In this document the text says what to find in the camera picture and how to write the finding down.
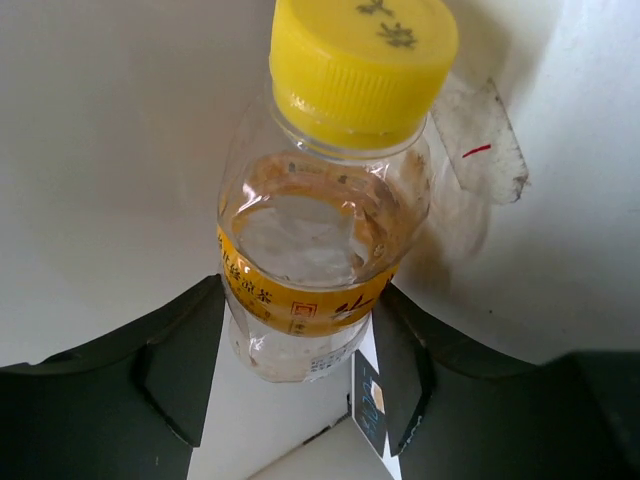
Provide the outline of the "clear bottle yellow cap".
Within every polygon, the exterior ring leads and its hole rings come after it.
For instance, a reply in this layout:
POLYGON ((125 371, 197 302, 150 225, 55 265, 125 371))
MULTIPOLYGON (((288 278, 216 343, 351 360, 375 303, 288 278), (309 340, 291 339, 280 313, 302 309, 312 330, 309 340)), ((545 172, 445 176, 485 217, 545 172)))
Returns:
POLYGON ((441 1, 279 1, 264 91, 226 160, 232 347, 273 383, 348 359, 430 207, 428 113, 458 30, 441 1))

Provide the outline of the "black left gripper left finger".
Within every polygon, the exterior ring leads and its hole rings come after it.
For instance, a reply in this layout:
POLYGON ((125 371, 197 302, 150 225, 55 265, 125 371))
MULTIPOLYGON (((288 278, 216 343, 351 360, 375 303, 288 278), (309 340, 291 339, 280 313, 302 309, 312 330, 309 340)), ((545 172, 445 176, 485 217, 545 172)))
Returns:
POLYGON ((225 298, 209 276, 41 363, 1 370, 5 479, 184 479, 200 446, 225 298))

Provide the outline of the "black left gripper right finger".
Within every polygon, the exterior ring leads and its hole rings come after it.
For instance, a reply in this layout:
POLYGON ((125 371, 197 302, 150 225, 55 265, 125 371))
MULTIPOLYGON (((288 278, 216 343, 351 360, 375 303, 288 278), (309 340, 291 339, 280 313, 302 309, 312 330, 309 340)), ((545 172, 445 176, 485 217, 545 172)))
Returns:
POLYGON ((639 356, 541 365, 493 350, 387 287, 373 313, 391 450, 405 479, 635 479, 639 356))

